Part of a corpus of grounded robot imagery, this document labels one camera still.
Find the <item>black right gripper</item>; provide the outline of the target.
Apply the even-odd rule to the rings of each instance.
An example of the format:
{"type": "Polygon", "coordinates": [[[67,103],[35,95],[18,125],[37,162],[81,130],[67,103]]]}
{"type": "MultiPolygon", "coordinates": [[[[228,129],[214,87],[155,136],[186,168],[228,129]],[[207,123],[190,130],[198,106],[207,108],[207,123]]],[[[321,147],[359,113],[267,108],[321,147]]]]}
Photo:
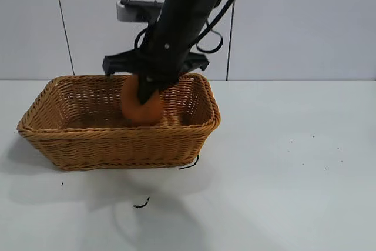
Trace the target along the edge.
{"type": "Polygon", "coordinates": [[[209,60],[206,55],[194,52],[176,55],[166,49],[159,53],[149,48],[155,25],[148,25],[136,36],[131,50],[115,55],[106,55],[102,68],[106,76],[119,72],[139,75],[137,98],[144,105],[153,95],[159,96],[160,84],[173,85],[179,77],[196,69],[206,70],[209,60]]]}

